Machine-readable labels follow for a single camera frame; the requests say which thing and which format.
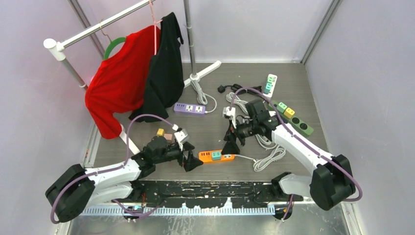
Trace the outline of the orange power strip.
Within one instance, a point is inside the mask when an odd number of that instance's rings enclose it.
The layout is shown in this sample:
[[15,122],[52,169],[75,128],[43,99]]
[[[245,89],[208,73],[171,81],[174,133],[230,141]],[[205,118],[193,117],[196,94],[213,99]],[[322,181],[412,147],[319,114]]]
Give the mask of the orange power strip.
[[234,154],[221,154],[221,150],[202,151],[198,154],[199,160],[205,164],[230,162],[235,158]]

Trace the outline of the pink plug adapter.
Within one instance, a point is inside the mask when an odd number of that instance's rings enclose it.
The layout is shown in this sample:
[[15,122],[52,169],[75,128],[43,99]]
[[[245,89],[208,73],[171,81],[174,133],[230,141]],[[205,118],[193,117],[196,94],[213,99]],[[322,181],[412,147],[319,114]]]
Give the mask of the pink plug adapter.
[[164,138],[167,140],[167,142],[172,142],[174,137],[173,134],[165,133]]

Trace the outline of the yellow plug adapter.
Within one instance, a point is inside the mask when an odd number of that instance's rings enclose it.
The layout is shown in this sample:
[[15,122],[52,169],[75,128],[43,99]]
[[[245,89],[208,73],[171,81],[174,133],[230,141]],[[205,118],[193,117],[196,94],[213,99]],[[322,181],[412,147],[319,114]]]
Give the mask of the yellow plug adapter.
[[162,128],[158,129],[156,135],[163,137],[165,135],[165,130]]

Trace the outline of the purple power strip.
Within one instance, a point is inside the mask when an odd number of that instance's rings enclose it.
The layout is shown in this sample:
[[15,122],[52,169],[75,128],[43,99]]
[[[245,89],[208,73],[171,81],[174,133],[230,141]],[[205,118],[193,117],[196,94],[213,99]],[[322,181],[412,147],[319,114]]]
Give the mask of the purple power strip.
[[173,111],[177,114],[186,114],[194,116],[203,116],[206,114],[206,107],[204,105],[175,103]]

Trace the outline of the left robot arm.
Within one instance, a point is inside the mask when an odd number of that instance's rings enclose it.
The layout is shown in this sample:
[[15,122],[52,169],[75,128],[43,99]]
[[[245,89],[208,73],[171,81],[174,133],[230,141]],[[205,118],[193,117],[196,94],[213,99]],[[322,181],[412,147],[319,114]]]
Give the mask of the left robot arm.
[[168,143],[164,137],[153,137],[125,163],[88,169],[80,164],[70,166],[45,192],[52,206],[51,221],[71,221],[84,209],[114,199],[137,202],[143,195],[139,179],[152,174],[157,164],[177,161],[186,172],[203,165],[193,149],[187,141]]

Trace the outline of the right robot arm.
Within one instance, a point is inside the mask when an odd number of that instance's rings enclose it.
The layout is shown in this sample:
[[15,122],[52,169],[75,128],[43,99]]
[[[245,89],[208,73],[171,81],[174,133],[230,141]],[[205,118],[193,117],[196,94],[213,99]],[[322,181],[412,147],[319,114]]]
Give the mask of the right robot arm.
[[246,105],[248,119],[240,123],[236,109],[223,109],[223,117],[229,120],[224,136],[223,155],[239,154],[239,145],[255,135],[266,137],[294,156],[308,171],[307,176],[284,172],[273,178],[272,196],[284,201],[290,195],[311,198],[321,209],[327,211],[340,202],[354,202],[361,198],[362,190],[352,176],[350,162],[340,154],[334,156],[314,145],[288,122],[278,110],[270,111],[259,99]]

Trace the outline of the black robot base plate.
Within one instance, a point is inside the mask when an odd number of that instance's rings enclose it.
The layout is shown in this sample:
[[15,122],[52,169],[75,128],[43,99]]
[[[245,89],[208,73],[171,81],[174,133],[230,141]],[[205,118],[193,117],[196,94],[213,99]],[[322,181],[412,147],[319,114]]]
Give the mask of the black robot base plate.
[[121,203],[149,207],[222,208],[230,201],[232,208],[263,208],[270,203],[289,201],[289,195],[272,182],[255,181],[136,181],[133,191]]

